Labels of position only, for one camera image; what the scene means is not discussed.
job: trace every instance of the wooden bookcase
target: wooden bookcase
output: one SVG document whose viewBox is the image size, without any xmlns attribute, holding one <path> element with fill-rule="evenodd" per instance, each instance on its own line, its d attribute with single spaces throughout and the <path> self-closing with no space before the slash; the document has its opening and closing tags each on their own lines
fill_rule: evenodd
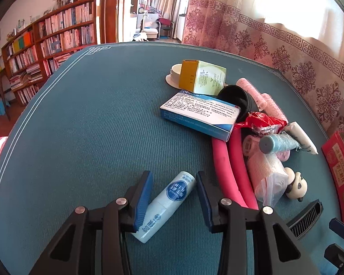
<svg viewBox="0 0 344 275">
<path fill-rule="evenodd" d="M 93 2 L 93 8 L 92 8 L 93 18 L 92 18 L 92 20 L 87 21 L 87 22 L 83 22 L 83 23 L 79 23 L 76 25 L 72 25 L 68 28 L 64 28 L 64 29 L 61 29 L 57 32 L 43 36 L 42 38 L 40 37 L 39 23 L 44 22 L 46 19 L 48 19 L 51 16 L 56 15 L 62 11 L 65 11 L 67 9 L 70 9 L 70 8 L 73 8 L 73 7 L 82 5 L 82 4 L 86 4 L 88 2 Z M 41 88 L 45 84 L 45 82 L 48 80 L 49 77 L 46 74 L 44 61 L 51 59 L 51 58 L 61 56 L 61 55 L 64 55 L 64 54 L 67 54 L 67 53 L 77 52 L 77 51 L 79 51 L 85 47 L 91 46 L 91 45 L 97 45 L 97 44 L 105 43 L 105 24 L 104 24 L 104 21 L 105 21 L 105 0 L 79 0 L 79 1 L 65 5 L 59 9 L 56 9 L 55 11 L 52 11 L 52 12 L 46 14 L 45 16 L 41 17 L 40 19 L 36 20 L 34 23 L 31 23 L 26 28 L 21 30 L 15 37 L 11 38 L 10 41 L 8 41 L 1 49 L 2 55 L 3 55 L 3 61 L 4 61 L 4 65 L 5 65 L 5 70 L 6 70 L 6 75 L 7 75 L 8 79 L 10 79 L 14 75 L 17 75 L 17 74 L 23 72 L 28 67 L 35 65 L 35 64 L 39 64 L 39 67 L 41 69 L 41 74 L 43 77 L 40 80 L 30 82 L 30 83 L 28 82 L 27 84 L 25 84 L 23 86 L 12 89 L 12 91 L 15 94 L 17 101 L 20 104 L 25 105 L 19 97 L 18 90 L 21 90 L 23 88 L 29 87 L 29 86 L 34 85 L 34 84 L 37 84 L 38 87 Z M 53 55 L 50 55 L 50 56 L 45 56 L 45 57 L 43 56 L 42 49 L 41 49 L 41 43 L 44 42 L 46 39 L 48 39 L 52 36 L 59 35 L 59 34 L 64 33 L 66 31 L 78 29 L 78 28 L 81 28 L 84 26 L 89 26 L 91 24 L 93 24 L 93 27 L 94 27 L 94 42 L 93 43 L 82 45 L 80 47 L 74 47 L 71 49 L 63 50 L 63 51 L 60 51 L 60 52 L 53 54 Z M 21 37 L 25 32 L 30 32 L 33 34 L 34 42 L 32 42 L 30 45 L 24 47 L 20 51 L 16 52 L 15 54 L 11 55 L 10 57 L 8 57 L 8 53 L 6 51 L 7 47 L 9 45 L 11 45 L 13 43 L 13 41 L 15 41 L 17 38 Z M 36 47 L 36 55 L 37 55 L 38 61 L 35 61 L 35 62 L 29 64 L 28 66 L 23 67 L 22 69 L 16 71 L 15 73 L 12 73 L 10 65 L 9 65 L 9 60 L 14 58 L 15 56 L 23 53 L 24 51 L 26 51 L 28 48 L 31 48 L 32 46 Z"/>
</svg>

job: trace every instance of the teal table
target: teal table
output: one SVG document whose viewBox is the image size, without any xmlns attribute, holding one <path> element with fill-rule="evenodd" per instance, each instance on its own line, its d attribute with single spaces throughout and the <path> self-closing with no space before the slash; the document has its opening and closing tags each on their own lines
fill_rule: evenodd
<svg viewBox="0 0 344 275">
<path fill-rule="evenodd" d="M 281 74 L 254 61 L 201 47 L 145 42 L 99 45 L 74 54 L 15 124 L 0 155 L 0 259 L 12 275 L 29 273 L 75 207 L 93 209 L 123 196 L 144 170 L 154 174 L 153 198 L 180 171 L 214 172 L 210 137 L 160 117 L 160 105 L 177 92 L 165 76 L 183 59 L 226 67 L 227 83 L 249 79 L 314 141 L 319 155 L 295 152 L 285 162 L 307 180 L 304 201 L 282 197 L 275 209 L 289 221 L 320 199 L 324 212 L 301 243 L 322 274 L 335 274 L 323 255 L 329 244 L 344 248 L 328 228 L 340 211 L 321 152 L 327 137 L 308 105 Z M 214 275 L 221 238 L 205 227 L 193 191 L 146 244 L 127 236 L 133 273 Z"/>
</svg>

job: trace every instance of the row of books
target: row of books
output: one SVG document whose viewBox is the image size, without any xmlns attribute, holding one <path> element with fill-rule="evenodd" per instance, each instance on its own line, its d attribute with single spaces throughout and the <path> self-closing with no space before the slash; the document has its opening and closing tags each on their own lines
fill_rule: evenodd
<svg viewBox="0 0 344 275">
<path fill-rule="evenodd" d="M 39 64 L 28 67 L 25 71 L 14 75 L 10 78 L 9 83 L 11 89 L 16 89 L 21 86 L 25 86 L 29 83 L 33 83 L 43 78 Z"/>
<path fill-rule="evenodd" d="M 30 102 L 30 100 L 36 95 L 38 91 L 39 91 L 38 85 L 31 85 L 24 89 L 18 90 L 20 101 L 24 105 L 27 105 L 28 102 Z"/>
<path fill-rule="evenodd" d="M 6 47 L 8 58 L 34 43 L 33 31 L 26 31 Z"/>
<path fill-rule="evenodd" d="M 28 65 L 38 61 L 36 46 L 26 49 L 23 53 L 15 56 L 9 60 L 9 65 L 12 73 L 27 67 Z"/>
<path fill-rule="evenodd" d="M 54 32 L 90 20 L 93 20 L 93 2 L 69 8 L 45 19 L 44 22 L 39 22 L 39 36 L 42 38 Z"/>
<path fill-rule="evenodd" d="M 42 55 L 51 56 L 60 51 L 81 47 L 94 42 L 94 25 L 66 31 L 41 43 Z"/>
<path fill-rule="evenodd" d="M 43 61 L 43 65 L 46 70 L 46 75 L 49 77 L 51 74 L 53 74 L 59 67 L 61 66 L 62 63 L 64 63 L 68 58 L 72 56 L 71 53 L 67 53 L 55 58 L 47 59 Z"/>
</svg>

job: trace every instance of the white border line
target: white border line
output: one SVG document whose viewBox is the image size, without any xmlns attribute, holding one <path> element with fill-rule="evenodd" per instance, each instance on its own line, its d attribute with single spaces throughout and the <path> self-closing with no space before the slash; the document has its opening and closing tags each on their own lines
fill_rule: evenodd
<svg viewBox="0 0 344 275">
<path fill-rule="evenodd" d="M 161 43 L 149 43 L 149 42 L 144 42 L 144 43 L 118 43 L 118 44 L 111 44 L 111 45 L 103 45 L 103 47 L 123 47 L 123 46 L 129 46 L 129 45 L 157 45 L 157 46 L 166 46 L 166 44 L 161 44 Z M 248 63 L 251 63 L 251 64 L 254 64 L 256 66 L 259 66 L 259 67 L 263 67 L 262 64 L 258 63 L 258 62 L 255 62 L 253 60 L 250 60 L 250 59 L 246 59 L 246 58 L 243 58 L 241 56 L 237 56 L 237 55 L 234 55 L 234 54 L 230 54 L 230 53 L 227 53 L 227 52 L 223 52 L 223 51 L 218 51 L 218 50 L 209 50 L 209 49 L 205 49 L 202 47 L 193 47 L 193 46 L 187 46 L 187 45 L 184 45 L 184 44 L 168 44 L 169 46 L 173 47 L 173 46 L 178 46 L 178 47 L 181 47 L 181 48 L 187 48 L 187 49 L 194 49 L 194 50 L 202 50 L 202 51 L 205 51 L 205 52 L 209 52 L 209 53 L 215 53 L 215 54 L 219 54 L 219 55 L 222 55 L 222 56 L 226 56 L 226 57 L 230 57 L 230 58 L 235 58 L 235 59 L 238 59 L 238 60 L 241 60 L 241 61 L 244 61 L 244 62 L 248 62 Z M 22 134 L 23 130 L 24 130 L 24 127 L 27 125 L 29 119 L 32 117 L 33 113 L 35 112 L 36 108 L 39 106 L 39 104 L 41 103 L 41 101 L 43 100 L 43 98 L 47 95 L 47 93 L 57 84 L 57 82 L 76 64 L 78 63 L 85 55 L 86 53 L 90 50 L 90 49 L 87 49 L 83 54 L 81 54 L 78 58 L 76 58 L 62 73 L 59 74 L 59 76 L 52 82 L 52 84 L 50 84 L 48 86 L 48 88 L 43 91 L 41 93 L 41 95 L 39 96 L 39 98 L 35 101 L 35 103 L 33 104 L 32 108 L 30 109 L 30 111 L 28 112 L 27 116 L 24 118 L 21 126 L 19 127 L 17 133 L 15 134 L 14 136 L 14 139 L 12 140 L 11 144 L 10 144 L 10 147 L 9 147 L 9 150 L 8 152 L 6 153 L 6 156 L 4 158 L 4 161 L 3 161 L 3 165 L 1 166 L 0 168 L 0 183 L 1 183 L 1 179 L 3 178 L 3 174 L 4 174 L 4 171 L 6 169 L 6 165 L 8 164 L 8 161 L 10 159 L 10 156 L 11 154 L 13 153 L 13 149 L 15 147 L 15 145 L 17 144 L 17 141 L 20 137 L 20 135 Z M 291 84 L 288 82 L 287 79 L 285 79 L 286 82 L 288 83 L 289 87 L 291 87 L 291 89 L 296 93 L 297 96 L 300 97 L 302 103 L 305 105 L 305 107 L 310 111 L 311 115 L 314 117 L 316 123 L 320 126 L 321 128 L 321 131 L 325 134 L 325 136 L 327 137 L 327 134 L 324 132 L 324 129 L 322 127 L 322 125 L 318 122 L 318 119 L 317 117 L 314 115 L 314 113 L 312 112 L 312 109 L 310 109 L 308 107 L 308 105 L 306 104 L 306 102 L 303 100 L 302 96 L 300 96 L 298 94 L 298 92 L 296 92 L 296 90 L 291 86 Z"/>
</svg>

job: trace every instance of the white cylindrical bottle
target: white cylindrical bottle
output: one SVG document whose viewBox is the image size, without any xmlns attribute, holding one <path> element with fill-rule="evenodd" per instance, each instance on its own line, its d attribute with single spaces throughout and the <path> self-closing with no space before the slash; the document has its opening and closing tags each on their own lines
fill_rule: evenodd
<svg viewBox="0 0 344 275">
<path fill-rule="evenodd" d="M 143 225 L 132 233 L 140 242 L 146 243 L 173 215 L 196 185 L 188 172 L 180 172 L 176 178 L 149 204 Z"/>
</svg>

